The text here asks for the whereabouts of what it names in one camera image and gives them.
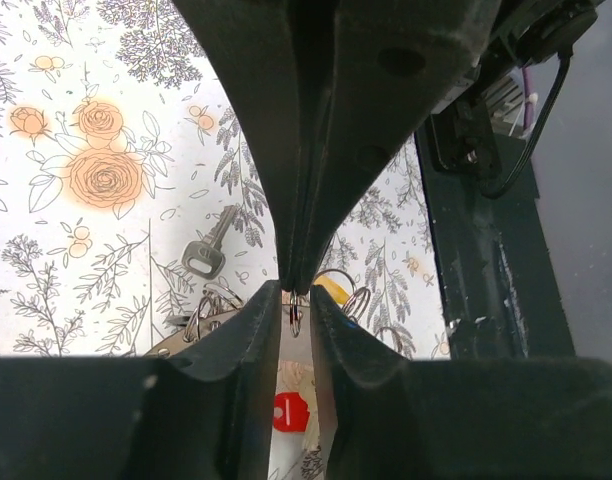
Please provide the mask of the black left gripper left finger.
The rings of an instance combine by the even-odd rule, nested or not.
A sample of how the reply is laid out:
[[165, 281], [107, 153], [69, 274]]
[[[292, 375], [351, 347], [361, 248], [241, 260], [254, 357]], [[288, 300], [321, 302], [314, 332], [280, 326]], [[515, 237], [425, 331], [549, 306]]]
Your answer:
[[175, 398], [147, 357], [0, 357], [0, 479], [264, 479], [274, 402]]

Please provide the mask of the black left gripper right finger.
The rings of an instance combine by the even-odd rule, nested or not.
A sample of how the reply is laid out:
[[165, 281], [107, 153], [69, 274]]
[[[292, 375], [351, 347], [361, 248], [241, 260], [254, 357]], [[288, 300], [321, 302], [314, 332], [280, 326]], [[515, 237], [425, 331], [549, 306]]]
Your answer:
[[310, 293], [329, 479], [612, 479], [612, 366], [412, 361]]

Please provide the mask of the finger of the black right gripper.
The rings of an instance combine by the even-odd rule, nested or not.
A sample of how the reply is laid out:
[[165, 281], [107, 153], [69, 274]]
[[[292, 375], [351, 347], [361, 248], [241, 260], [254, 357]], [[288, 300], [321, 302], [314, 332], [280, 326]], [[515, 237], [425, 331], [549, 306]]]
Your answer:
[[433, 108], [475, 67], [497, 1], [337, 1], [332, 55], [300, 140], [293, 290], [310, 288], [340, 226]]
[[251, 151], [276, 233], [279, 279], [303, 293], [297, 266], [300, 107], [292, 1], [178, 1], [227, 94]]

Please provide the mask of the red key tag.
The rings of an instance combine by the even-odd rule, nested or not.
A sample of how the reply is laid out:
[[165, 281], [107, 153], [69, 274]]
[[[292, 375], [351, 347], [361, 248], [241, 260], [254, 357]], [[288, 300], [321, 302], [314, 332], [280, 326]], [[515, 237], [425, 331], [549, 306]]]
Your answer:
[[273, 427], [283, 433], [304, 433], [310, 412], [298, 392], [277, 393], [274, 397]]

